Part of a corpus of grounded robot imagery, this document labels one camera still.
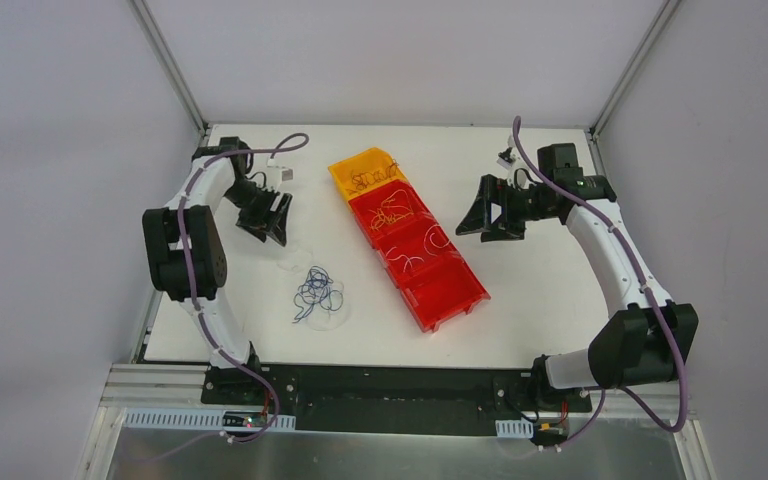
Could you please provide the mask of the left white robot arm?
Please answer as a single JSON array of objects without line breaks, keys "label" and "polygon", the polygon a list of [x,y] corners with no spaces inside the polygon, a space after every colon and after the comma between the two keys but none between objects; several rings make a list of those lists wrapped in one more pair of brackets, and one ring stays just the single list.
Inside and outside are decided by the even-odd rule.
[{"label": "left white robot arm", "polygon": [[209,347],[208,382],[226,386],[246,405],[263,396],[266,380],[225,292],[230,266],[214,213],[227,200],[237,209],[239,229],[261,242],[286,245],[292,196],[255,181],[258,153],[238,137],[198,148],[174,196],[142,215],[154,288],[187,312]]}]

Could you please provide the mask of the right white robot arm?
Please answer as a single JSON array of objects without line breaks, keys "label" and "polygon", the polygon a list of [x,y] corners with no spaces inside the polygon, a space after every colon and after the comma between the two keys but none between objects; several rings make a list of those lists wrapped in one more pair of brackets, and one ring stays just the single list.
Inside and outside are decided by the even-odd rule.
[{"label": "right white robot arm", "polygon": [[553,409],[574,388],[667,382],[685,388],[698,315],[676,302],[640,258],[607,178],[585,174],[572,143],[542,147],[533,162],[511,139],[498,162],[506,177],[481,177],[456,234],[522,240],[528,223],[558,220],[584,252],[610,316],[586,348],[536,359],[541,374],[527,384],[532,404]]}]

